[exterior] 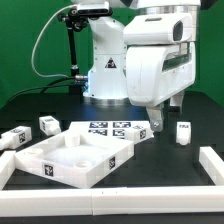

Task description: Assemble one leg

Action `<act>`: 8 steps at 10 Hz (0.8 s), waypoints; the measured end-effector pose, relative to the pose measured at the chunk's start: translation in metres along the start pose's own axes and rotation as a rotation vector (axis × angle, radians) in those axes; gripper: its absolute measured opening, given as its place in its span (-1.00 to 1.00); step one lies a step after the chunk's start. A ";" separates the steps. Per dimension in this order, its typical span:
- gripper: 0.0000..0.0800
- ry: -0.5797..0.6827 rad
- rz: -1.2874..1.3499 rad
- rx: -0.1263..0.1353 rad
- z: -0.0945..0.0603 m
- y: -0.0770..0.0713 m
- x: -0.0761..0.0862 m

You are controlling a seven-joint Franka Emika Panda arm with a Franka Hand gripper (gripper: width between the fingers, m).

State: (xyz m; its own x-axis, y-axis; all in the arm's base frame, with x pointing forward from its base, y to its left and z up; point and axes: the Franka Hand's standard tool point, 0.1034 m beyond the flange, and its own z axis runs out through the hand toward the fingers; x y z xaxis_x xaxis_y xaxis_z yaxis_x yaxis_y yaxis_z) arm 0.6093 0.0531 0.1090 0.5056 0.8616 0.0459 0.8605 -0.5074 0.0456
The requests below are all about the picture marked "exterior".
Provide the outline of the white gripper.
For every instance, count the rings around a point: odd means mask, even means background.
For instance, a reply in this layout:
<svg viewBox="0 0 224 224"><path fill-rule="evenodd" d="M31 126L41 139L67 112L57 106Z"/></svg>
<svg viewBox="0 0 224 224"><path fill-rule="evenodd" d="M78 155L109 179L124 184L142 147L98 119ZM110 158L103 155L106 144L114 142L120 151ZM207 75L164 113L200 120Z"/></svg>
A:
<svg viewBox="0 0 224 224"><path fill-rule="evenodd" d="M178 61L181 45L132 46L126 55L126 81L130 102L147 108L150 127L154 132L163 130L163 105L170 98L171 107L181 107L184 92L195 81L195 44L187 45L184 57Z"/></svg>

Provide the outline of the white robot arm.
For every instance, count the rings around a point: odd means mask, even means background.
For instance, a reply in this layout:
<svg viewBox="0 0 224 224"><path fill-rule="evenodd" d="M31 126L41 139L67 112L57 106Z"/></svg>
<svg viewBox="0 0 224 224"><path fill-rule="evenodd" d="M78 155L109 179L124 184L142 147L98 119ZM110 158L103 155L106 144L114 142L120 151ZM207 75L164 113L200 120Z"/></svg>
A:
<svg viewBox="0 0 224 224"><path fill-rule="evenodd" d="M182 106L196 76L198 12L218 0L71 0L89 22L93 66L84 97L129 100L147 110L151 129L163 130L163 103Z"/></svg>

